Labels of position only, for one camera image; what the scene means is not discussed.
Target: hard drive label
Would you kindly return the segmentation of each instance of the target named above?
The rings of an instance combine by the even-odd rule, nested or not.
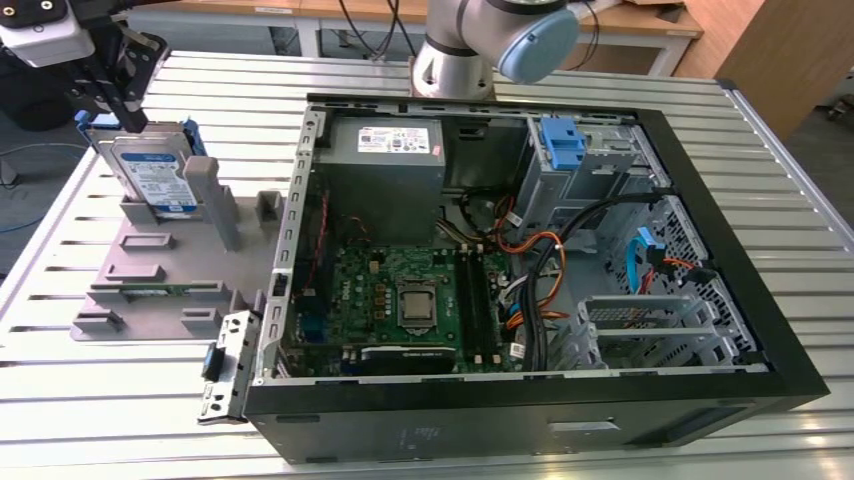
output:
[[[180,177],[180,162],[169,153],[122,153],[128,175],[148,204],[161,212],[192,212],[196,198]]]

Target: cpu socket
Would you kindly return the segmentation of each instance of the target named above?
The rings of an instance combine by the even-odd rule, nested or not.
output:
[[[397,286],[397,326],[423,335],[436,326],[436,284],[431,280],[401,280]]]

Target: wooden desk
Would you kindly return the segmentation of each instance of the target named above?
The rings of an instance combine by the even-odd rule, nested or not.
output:
[[[361,31],[387,31],[391,13],[385,0],[345,0]],[[424,33],[428,0],[401,0],[400,18],[409,33]],[[648,74],[668,76],[682,54],[703,30],[684,12],[678,23],[655,16],[656,9],[622,4],[597,13],[599,44],[659,49]],[[305,57],[320,56],[317,32],[349,30],[337,0],[183,0],[133,10],[146,20],[296,28]],[[581,20],[579,43],[592,39],[593,21]]]

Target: green motherboard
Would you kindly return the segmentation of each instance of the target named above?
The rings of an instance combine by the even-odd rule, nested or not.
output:
[[[347,359],[359,348],[383,345],[453,348],[457,373],[507,371],[504,355],[471,354],[471,336],[477,332],[472,333],[476,326],[467,329],[461,314],[472,299],[465,288],[457,289],[459,279],[467,278],[456,272],[460,258],[455,249],[347,247],[337,251],[325,318],[303,315],[300,319],[308,375],[345,375],[337,361],[341,355]],[[481,330],[489,337],[479,341],[500,346],[493,306],[507,258],[503,253],[487,253],[477,254],[477,259],[487,290],[487,307],[479,312],[488,328]]]

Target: motherboard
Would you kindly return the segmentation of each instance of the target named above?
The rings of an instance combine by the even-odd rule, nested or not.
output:
[[[481,248],[345,247],[335,255],[331,305],[303,313],[300,363],[309,376],[499,372],[495,298],[503,253]]]

